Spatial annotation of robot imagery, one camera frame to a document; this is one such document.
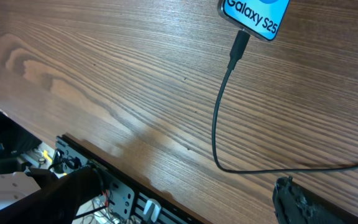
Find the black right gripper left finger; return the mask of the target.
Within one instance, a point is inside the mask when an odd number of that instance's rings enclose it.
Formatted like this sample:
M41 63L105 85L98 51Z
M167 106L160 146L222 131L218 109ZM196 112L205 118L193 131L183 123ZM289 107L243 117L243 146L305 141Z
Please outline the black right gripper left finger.
M85 167L0 210L0 223L71 223L79 207L101 192L101 175Z

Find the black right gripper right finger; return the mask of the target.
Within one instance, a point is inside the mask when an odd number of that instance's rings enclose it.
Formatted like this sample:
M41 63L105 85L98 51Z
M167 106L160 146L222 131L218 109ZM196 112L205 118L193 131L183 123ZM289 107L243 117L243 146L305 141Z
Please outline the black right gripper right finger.
M358 224L358 217L298 185L277 179L272 196L279 224Z

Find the blue screen smartphone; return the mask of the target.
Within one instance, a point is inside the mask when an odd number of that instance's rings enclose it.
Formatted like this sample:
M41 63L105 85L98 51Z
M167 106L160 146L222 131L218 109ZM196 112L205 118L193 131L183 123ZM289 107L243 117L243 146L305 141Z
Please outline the blue screen smartphone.
M273 41L290 0L220 0L219 15L250 35Z

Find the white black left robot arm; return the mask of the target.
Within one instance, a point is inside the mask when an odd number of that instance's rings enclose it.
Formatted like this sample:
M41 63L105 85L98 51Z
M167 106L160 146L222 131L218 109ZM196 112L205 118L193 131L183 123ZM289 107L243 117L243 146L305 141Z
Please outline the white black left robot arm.
M40 139L0 112L0 210L58 179L42 167L42 156L29 156L41 144Z

